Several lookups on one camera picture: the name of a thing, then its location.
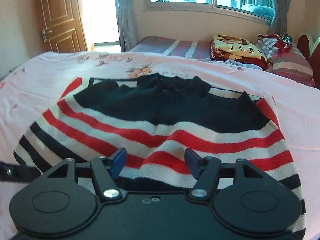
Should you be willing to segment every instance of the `striped sweater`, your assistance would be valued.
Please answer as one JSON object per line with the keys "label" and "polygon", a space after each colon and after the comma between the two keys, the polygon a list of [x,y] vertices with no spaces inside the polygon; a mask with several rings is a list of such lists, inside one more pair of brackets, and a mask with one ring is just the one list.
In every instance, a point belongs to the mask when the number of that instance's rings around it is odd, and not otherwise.
{"label": "striped sweater", "polygon": [[[86,162],[127,150],[117,181],[126,190],[192,188],[187,147],[223,163],[244,158],[292,190],[302,203],[294,232],[305,233],[300,179],[279,129],[272,97],[212,87],[198,77],[153,74],[131,80],[76,78],[21,138],[14,156],[42,172],[65,158]],[[233,179],[220,179],[218,189]]]}

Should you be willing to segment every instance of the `doorway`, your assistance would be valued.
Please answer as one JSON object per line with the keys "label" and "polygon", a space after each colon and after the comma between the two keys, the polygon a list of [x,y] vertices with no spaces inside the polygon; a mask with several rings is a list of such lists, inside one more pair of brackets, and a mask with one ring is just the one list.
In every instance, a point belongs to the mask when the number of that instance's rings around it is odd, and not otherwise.
{"label": "doorway", "polygon": [[78,0],[88,50],[121,52],[115,0]]}

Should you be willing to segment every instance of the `wooden door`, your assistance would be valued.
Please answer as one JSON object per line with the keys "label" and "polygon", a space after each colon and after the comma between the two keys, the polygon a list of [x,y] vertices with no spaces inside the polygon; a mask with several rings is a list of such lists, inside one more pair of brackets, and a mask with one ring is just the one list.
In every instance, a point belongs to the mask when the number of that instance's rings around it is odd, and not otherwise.
{"label": "wooden door", "polygon": [[40,36],[46,51],[87,50],[78,0],[35,0]]}

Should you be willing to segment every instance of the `circular disc cover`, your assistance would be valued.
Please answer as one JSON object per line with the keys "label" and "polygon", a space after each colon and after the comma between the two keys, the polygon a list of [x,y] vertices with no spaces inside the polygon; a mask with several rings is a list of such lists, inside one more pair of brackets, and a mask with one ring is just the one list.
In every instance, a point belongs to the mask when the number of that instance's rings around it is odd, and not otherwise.
{"label": "circular disc cover", "polygon": [[213,200],[216,214],[231,229],[244,234],[284,232],[298,219],[299,199],[284,186],[234,184]]}
{"label": "circular disc cover", "polygon": [[75,183],[45,188],[30,184],[12,198],[9,210],[18,227],[38,235],[62,234],[83,225],[95,213],[95,195],[86,188]]}

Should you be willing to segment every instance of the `black robotic device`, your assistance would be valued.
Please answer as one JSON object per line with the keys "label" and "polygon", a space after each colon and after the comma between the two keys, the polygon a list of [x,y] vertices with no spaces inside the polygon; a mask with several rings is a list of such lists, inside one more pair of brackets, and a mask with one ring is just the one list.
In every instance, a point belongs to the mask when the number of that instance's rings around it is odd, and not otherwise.
{"label": "black robotic device", "polygon": [[[235,164],[185,151],[197,180],[189,192],[128,192],[118,178],[126,150],[89,163],[66,159],[40,176],[36,168],[0,165],[0,180],[31,182],[11,200],[14,240],[297,239],[301,203],[244,159]],[[78,185],[92,178],[95,193]],[[233,185],[217,190],[220,178]]]}

